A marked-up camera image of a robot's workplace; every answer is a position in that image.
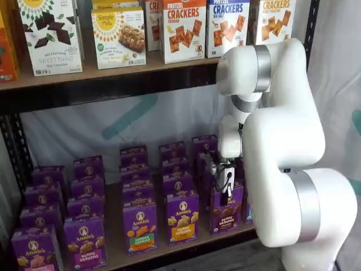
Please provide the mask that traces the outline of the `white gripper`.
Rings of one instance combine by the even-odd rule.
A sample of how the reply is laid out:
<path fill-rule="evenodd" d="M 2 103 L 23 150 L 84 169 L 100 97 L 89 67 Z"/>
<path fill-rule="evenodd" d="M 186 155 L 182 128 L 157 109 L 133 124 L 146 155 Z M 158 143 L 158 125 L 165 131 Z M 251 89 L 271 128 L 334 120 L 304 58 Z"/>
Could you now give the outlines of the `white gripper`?
<path fill-rule="evenodd" d="M 235 178 L 235 163 L 226 162 L 217 165 L 217 172 L 215 178 L 217 181 L 217 188 L 222 188 L 221 205 L 228 205 L 228 200 L 232 197 Z"/>

